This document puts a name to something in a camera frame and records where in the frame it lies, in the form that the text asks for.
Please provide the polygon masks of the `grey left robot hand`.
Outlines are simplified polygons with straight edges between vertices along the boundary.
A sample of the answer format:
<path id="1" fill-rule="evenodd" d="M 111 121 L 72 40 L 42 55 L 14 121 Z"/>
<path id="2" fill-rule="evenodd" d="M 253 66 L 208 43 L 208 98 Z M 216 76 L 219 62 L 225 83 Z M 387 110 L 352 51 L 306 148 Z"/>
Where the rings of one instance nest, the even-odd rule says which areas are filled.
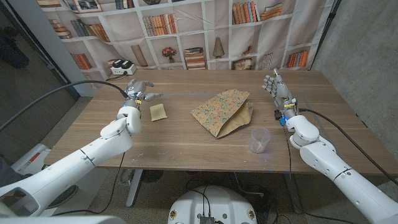
<path id="1" fill-rule="evenodd" d="M 153 87 L 154 84 L 150 81 L 137 81 L 136 79 L 131 80 L 125 89 L 127 98 L 124 101 L 124 105 L 137 108 L 136 100 L 152 101 L 155 98 L 163 96 L 162 93 L 146 92 L 146 88 L 148 86 Z"/>

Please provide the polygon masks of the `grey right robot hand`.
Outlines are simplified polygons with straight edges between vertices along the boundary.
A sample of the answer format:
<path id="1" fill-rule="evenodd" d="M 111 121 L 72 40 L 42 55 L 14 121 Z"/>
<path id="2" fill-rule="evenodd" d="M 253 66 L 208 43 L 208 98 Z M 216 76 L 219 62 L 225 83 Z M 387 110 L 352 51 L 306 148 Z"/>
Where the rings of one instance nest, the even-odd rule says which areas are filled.
<path id="1" fill-rule="evenodd" d="M 274 99 L 274 104 L 282 113 L 285 119 L 290 119 L 297 115 L 297 100 L 292 92 L 283 82 L 278 69 L 273 69 L 274 76 L 266 75 L 262 88 Z"/>

